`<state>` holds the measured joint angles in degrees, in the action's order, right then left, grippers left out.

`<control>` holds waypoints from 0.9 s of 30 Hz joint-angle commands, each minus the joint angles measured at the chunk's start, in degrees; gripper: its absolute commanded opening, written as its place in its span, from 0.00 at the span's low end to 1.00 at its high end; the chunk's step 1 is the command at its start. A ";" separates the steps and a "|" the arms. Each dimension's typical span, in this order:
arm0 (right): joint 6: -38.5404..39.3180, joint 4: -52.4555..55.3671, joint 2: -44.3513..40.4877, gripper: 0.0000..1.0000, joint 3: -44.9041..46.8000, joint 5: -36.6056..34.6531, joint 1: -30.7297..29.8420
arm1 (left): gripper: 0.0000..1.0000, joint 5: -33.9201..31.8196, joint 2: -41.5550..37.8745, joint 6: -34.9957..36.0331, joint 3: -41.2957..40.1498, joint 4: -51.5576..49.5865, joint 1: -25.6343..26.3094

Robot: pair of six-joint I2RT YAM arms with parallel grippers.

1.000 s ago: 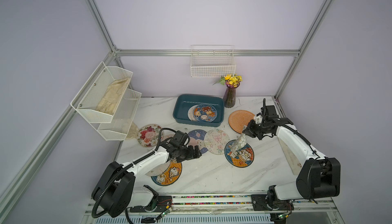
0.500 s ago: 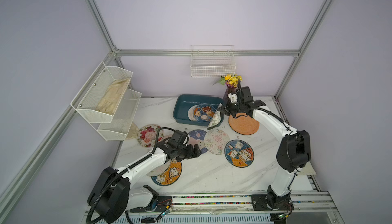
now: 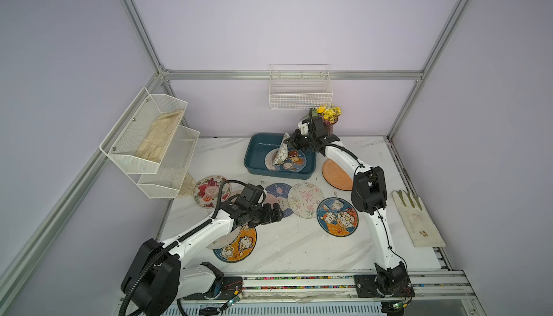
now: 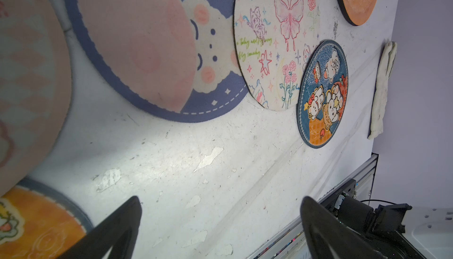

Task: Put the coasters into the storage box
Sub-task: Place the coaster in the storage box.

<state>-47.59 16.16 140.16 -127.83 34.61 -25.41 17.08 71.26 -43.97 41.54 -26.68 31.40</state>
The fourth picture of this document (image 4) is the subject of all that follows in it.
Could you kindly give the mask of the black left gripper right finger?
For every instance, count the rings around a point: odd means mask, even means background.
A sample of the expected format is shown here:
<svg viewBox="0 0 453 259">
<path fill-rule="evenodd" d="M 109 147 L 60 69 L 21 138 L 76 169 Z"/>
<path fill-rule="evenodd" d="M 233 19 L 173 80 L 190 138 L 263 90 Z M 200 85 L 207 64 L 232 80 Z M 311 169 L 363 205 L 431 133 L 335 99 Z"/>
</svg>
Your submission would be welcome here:
<svg viewBox="0 0 453 259">
<path fill-rule="evenodd" d="M 300 215 L 313 259 L 385 258 L 311 197 L 303 198 Z"/>
</svg>

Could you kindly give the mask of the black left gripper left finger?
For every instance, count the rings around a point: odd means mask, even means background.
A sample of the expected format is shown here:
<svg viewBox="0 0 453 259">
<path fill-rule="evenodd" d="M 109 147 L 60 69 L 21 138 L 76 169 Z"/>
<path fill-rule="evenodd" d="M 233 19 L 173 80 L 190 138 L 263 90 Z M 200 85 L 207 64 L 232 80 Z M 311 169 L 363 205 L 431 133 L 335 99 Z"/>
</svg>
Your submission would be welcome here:
<svg viewBox="0 0 453 259">
<path fill-rule="evenodd" d="M 59 257 L 61 259 L 130 259 L 139 233 L 142 206 L 129 198 L 96 228 Z"/>
</svg>

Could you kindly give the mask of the blue bears large coaster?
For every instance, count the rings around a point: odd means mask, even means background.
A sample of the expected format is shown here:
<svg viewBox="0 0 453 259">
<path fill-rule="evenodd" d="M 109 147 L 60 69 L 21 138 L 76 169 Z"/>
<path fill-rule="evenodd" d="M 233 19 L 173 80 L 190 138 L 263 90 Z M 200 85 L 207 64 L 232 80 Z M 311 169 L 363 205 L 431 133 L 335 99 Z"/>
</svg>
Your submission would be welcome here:
<svg viewBox="0 0 453 259">
<path fill-rule="evenodd" d="M 300 86 L 296 118 L 305 144 L 318 149 L 335 135 L 346 108 L 349 69 L 342 47 L 326 39 L 311 55 Z"/>
</svg>

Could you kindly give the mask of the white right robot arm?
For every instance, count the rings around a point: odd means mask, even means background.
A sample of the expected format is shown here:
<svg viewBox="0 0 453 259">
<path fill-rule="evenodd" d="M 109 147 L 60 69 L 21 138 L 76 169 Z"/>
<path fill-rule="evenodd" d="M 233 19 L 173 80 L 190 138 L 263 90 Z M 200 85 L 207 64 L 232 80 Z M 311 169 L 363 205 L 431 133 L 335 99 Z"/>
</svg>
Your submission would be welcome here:
<svg viewBox="0 0 453 259">
<path fill-rule="evenodd" d="M 452 208 L 424 208 L 383 200 L 357 200 L 349 179 L 324 203 L 341 223 L 388 259 L 450 259 Z"/>
</svg>

